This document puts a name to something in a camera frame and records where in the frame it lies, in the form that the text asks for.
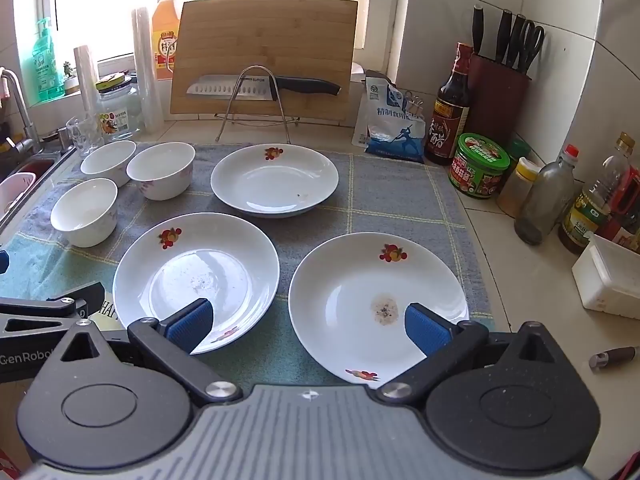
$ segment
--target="teal cloth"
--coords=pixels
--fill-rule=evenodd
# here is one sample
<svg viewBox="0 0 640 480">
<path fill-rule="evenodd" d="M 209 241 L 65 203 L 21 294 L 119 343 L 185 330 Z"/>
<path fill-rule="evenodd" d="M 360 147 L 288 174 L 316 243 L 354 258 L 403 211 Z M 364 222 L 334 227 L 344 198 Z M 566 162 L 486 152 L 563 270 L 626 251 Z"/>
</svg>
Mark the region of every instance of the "teal cloth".
<svg viewBox="0 0 640 480">
<path fill-rule="evenodd" d="M 148 144 L 140 144 L 142 150 Z M 79 166 L 22 221 L 7 244 L 11 263 L 0 275 L 1 295 L 42 299 L 100 280 L 110 291 L 118 262 L 149 228 L 169 218 L 199 211 L 241 216 L 271 239 L 280 257 L 280 285 L 273 304 L 247 334 L 199 358 L 222 376 L 253 383 L 335 384 L 342 382 L 318 365 L 298 341 L 287 311 L 287 291 L 296 267 L 309 251 L 349 232 L 386 232 L 428 248 L 457 276 L 471 319 L 493 327 L 489 301 L 460 200 L 446 170 L 413 162 L 323 152 L 335 164 L 340 183 L 322 205 L 286 219 L 244 216 L 213 195 L 209 179 L 217 162 L 239 145 L 196 146 L 193 181 L 172 200 L 146 200 L 132 183 L 118 192 L 118 225 L 101 244 L 71 247 L 53 230 L 49 216 L 58 198 L 85 180 Z"/>
</svg>

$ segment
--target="green soap dispenser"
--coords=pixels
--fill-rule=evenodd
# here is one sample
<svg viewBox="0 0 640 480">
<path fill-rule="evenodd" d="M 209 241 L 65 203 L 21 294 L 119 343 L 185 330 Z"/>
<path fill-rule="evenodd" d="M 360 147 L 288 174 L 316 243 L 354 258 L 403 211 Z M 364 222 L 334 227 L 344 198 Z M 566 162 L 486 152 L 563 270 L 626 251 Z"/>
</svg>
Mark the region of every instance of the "green soap dispenser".
<svg viewBox="0 0 640 480">
<path fill-rule="evenodd" d="M 36 67 L 38 97 L 40 102 L 51 101 L 65 94 L 62 74 L 56 66 L 56 54 L 53 49 L 50 18 L 39 20 L 40 37 L 33 45 L 33 62 Z"/>
</svg>

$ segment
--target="plastic wrap roll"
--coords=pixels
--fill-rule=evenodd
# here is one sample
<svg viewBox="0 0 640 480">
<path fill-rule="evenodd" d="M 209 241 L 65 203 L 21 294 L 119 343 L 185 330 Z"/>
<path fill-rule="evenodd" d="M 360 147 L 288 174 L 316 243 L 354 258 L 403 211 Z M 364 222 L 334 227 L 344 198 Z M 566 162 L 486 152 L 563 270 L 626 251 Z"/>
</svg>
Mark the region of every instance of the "plastic wrap roll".
<svg viewBox="0 0 640 480">
<path fill-rule="evenodd" d="M 98 66 L 94 63 L 91 50 L 87 45 L 75 47 L 74 57 L 76 58 L 76 70 L 78 70 L 78 82 L 80 83 L 84 111 L 88 114 L 95 114 L 98 102 L 98 91 L 95 89 L 95 84 L 98 81 Z"/>
<path fill-rule="evenodd" d="M 142 115 L 147 131 L 155 131 L 164 125 L 160 103 L 158 81 L 154 69 L 154 54 L 151 48 L 151 20 L 146 7 L 131 11 L 133 30 L 133 56 L 136 61 L 138 88 L 142 100 Z"/>
</svg>

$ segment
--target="soy sauce bottle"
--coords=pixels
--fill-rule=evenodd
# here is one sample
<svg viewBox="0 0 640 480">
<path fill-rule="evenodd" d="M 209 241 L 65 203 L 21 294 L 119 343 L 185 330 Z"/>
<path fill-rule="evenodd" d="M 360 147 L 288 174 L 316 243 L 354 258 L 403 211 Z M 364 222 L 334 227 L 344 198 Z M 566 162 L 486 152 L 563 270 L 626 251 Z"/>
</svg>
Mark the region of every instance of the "soy sauce bottle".
<svg viewBox="0 0 640 480">
<path fill-rule="evenodd" d="M 469 62 L 473 48 L 459 43 L 456 61 L 449 80 L 438 91 L 433 105 L 431 126 L 426 136 L 424 156 L 431 162 L 448 166 L 458 145 L 458 137 L 464 131 L 469 113 Z"/>
</svg>

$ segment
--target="dark red knife block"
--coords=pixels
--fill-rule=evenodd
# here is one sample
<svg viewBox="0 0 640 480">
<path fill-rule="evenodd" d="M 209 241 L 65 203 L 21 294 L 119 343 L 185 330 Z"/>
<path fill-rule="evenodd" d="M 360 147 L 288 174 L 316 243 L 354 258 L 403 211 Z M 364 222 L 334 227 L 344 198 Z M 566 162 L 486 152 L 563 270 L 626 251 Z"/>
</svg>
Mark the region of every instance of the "dark red knife block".
<svg viewBox="0 0 640 480">
<path fill-rule="evenodd" d="M 493 59 L 473 54 L 469 66 L 471 105 L 465 132 L 508 144 L 531 78 Z"/>
</svg>

